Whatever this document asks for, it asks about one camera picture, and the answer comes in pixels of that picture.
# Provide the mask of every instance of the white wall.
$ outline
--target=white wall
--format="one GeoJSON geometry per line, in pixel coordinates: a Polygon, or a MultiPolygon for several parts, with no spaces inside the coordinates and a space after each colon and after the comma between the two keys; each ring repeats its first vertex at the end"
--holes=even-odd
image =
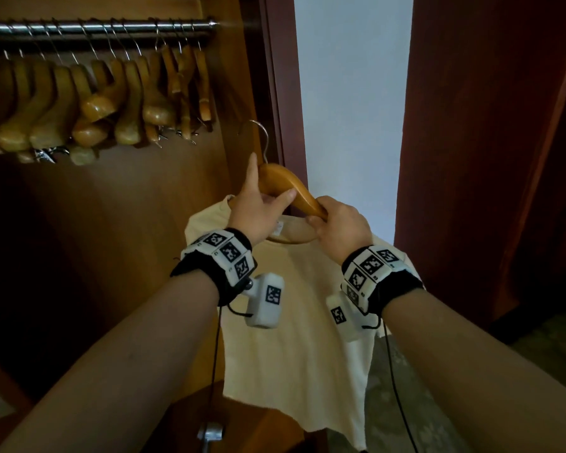
{"type": "Polygon", "coordinates": [[[308,186],[394,240],[413,0],[294,0],[308,186]]]}

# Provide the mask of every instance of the hand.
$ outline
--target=hand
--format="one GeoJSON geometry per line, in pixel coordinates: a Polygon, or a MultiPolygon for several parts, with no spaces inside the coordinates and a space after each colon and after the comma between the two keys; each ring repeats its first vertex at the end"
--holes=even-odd
{"type": "Polygon", "coordinates": [[[256,246],[277,226],[279,216],[291,205],[297,191],[289,189],[275,199],[260,193],[258,189],[258,164],[256,154],[249,156],[246,181],[235,198],[235,207],[230,213],[229,225],[245,234],[252,246],[256,246]]]}
{"type": "Polygon", "coordinates": [[[373,244],[369,223],[356,208],[329,196],[318,197],[317,201],[327,210],[327,222],[317,216],[307,216],[306,221],[334,262],[341,266],[352,252],[373,244]]]}

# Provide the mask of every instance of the white t-shirt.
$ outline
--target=white t-shirt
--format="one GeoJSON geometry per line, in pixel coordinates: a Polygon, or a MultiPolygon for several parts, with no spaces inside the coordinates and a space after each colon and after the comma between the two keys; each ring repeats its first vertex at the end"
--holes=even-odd
{"type": "MultiPolygon", "coordinates": [[[[226,227],[228,198],[189,219],[188,243],[226,227]]],[[[333,429],[356,449],[366,449],[364,395],[375,331],[366,330],[355,342],[340,339],[325,304],[327,296],[340,290],[340,267],[323,253],[303,219],[282,216],[279,222],[283,223],[282,235],[287,228],[307,243],[266,240],[253,249],[258,262],[253,276],[273,272],[285,280],[279,327],[248,327],[243,317],[222,310],[223,394],[245,404],[280,410],[306,431],[333,429]]],[[[405,253],[377,237],[374,240],[413,267],[405,253]]],[[[231,307],[245,312],[247,297],[240,295],[231,307]]],[[[366,321],[375,325],[377,317],[369,315],[366,321]]]]}

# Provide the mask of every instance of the closet rod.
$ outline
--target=closet rod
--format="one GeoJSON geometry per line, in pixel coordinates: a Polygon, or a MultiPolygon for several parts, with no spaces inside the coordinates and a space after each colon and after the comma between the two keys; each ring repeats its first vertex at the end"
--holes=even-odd
{"type": "Polygon", "coordinates": [[[126,33],[143,33],[143,34],[156,34],[157,28],[160,34],[178,33],[186,34],[188,37],[204,36],[211,33],[216,27],[218,22],[214,19],[191,19],[191,20],[31,20],[31,21],[13,21],[13,22],[0,22],[0,41],[13,39],[32,39],[30,31],[33,33],[33,40],[59,40],[63,35],[84,35],[98,34],[105,35],[105,29],[111,34],[112,26],[117,34],[126,33]]]}

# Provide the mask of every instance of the tiled floor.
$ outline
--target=tiled floor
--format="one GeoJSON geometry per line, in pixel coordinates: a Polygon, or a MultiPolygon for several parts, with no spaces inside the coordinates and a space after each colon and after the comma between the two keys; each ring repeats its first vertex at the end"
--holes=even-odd
{"type": "MultiPolygon", "coordinates": [[[[532,333],[520,338],[513,344],[513,349],[566,386],[566,313],[554,316],[532,333]]],[[[393,338],[391,351],[402,407],[419,451],[471,451],[415,375],[393,338]]],[[[384,339],[375,340],[365,414],[370,453],[413,452],[392,390],[384,339]]],[[[331,453],[355,452],[343,435],[329,431],[328,438],[331,453]]]]}

